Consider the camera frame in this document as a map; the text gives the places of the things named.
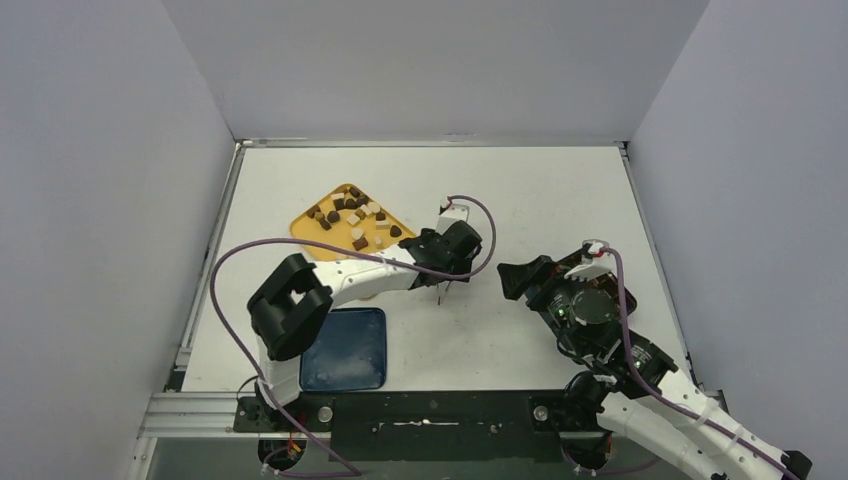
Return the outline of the metal tweezers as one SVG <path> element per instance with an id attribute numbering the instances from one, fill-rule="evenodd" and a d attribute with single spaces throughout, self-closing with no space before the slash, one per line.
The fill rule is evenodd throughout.
<path id="1" fill-rule="evenodd" d="M 436 304 L 441 306 L 445 303 L 446 297 L 450 291 L 452 281 L 445 280 L 436 286 Z"/>

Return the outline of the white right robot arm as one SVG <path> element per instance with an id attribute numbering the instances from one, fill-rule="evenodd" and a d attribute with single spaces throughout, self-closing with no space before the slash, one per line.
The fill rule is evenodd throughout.
<path id="1" fill-rule="evenodd" d="M 630 326 L 635 297 L 608 247 L 561 260 L 498 265 L 505 298 L 524 300 L 583 367 L 565 389 L 576 426 L 630 439 L 691 479 L 805 479 L 811 459 L 763 440 L 707 395 L 656 343 Z"/>

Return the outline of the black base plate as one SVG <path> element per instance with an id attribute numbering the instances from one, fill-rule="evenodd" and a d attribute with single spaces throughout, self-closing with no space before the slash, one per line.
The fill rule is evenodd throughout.
<path id="1" fill-rule="evenodd" d="M 256 433 L 268 452 L 307 438 L 301 424 L 351 462 L 597 462 L 609 433 L 561 390 L 304 393 L 284 413 L 259 395 L 238 399 L 232 429 Z"/>

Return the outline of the blue box lid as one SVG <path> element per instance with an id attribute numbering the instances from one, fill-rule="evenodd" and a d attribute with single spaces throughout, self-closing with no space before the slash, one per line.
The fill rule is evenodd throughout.
<path id="1" fill-rule="evenodd" d="M 331 311 L 302 355 L 299 385 L 308 393 L 376 390 L 388 371 L 385 312 L 374 307 Z"/>

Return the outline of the brown square chocolate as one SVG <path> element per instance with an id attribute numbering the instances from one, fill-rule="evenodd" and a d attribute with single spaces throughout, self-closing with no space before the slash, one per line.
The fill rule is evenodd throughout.
<path id="1" fill-rule="evenodd" d="M 362 237 L 355 240 L 352 245 L 356 251 L 360 251 L 368 246 L 368 241 L 364 237 Z"/>

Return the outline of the aluminium frame rail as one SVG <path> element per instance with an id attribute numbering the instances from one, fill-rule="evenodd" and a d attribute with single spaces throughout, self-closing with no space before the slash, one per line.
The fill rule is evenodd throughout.
<path id="1" fill-rule="evenodd" d="M 232 392 L 154 393 L 139 429 L 144 439 L 284 439 L 289 434 L 266 427 L 236 428 L 244 420 Z"/>

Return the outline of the blue chocolate box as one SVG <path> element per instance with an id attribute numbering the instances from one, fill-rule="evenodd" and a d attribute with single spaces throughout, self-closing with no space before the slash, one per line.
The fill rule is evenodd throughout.
<path id="1" fill-rule="evenodd" d="M 569 268 L 577 265 L 580 259 L 579 250 L 580 249 L 567 255 L 559 261 L 559 264 L 561 265 L 562 277 L 566 281 L 575 283 L 578 288 L 591 288 L 606 293 L 616 305 L 616 309 L 618 312 L 621 311 L 620 303 L 623 299 L 627 314 L 631 315 L 632 313 L 634 313 L 637 308 L 637 300 L 630 293 L 624 282 L 623 263 L 619 256 L 612 252 L 610 246 L 606 250 L 606 255 L 602 257 L 602 260 L 604 260 L 605 263 L 612 269 L 612 272 L 610 274 L 598 277 L 589 282 L 573 281 L 564 277 L 565 272 Z"/>

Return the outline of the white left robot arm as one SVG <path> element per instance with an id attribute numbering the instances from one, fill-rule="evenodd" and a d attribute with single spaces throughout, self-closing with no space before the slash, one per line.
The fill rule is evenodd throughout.
<path id="1" fill-rule="evenodd" d="M 247 302 L 251 327 L 266 349 L 259 362 L 260 417 L 276 430 L 297 421 L 300 357 L 314 344 L 332 308 L 465 276 L 481 248 L 482 237 L 459 220 L 443 232 L 423 229 L 378 252 L 375 261 L 286 257 Z"/>

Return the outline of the yellow tray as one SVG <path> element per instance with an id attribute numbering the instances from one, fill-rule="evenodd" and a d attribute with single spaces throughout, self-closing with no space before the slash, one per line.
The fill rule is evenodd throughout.
<path id="1" fill-rule="evenodd" d="M 361 219 L 356 226 L 347 223 L 347 218 L 353 213 Z M 376 229 L 377 220 L 388 220 L 391 227 L 400 227 L 401 236 L 391 237 L 391 227 Z M 351 230 L 355 227 L 364 230 L 364 238 L 368 241 L 368 246 L 360 251 L 356 251 L 352 245 L 355 240 Z M 341 184 L 309 204 L 303 213 L 291 221 L 289 233 L 293 238 L 366 254 L 379 253 L 403 239 L 416 236 L 412 229 L 403 224 L 381 202 L 351 183 Z"/>

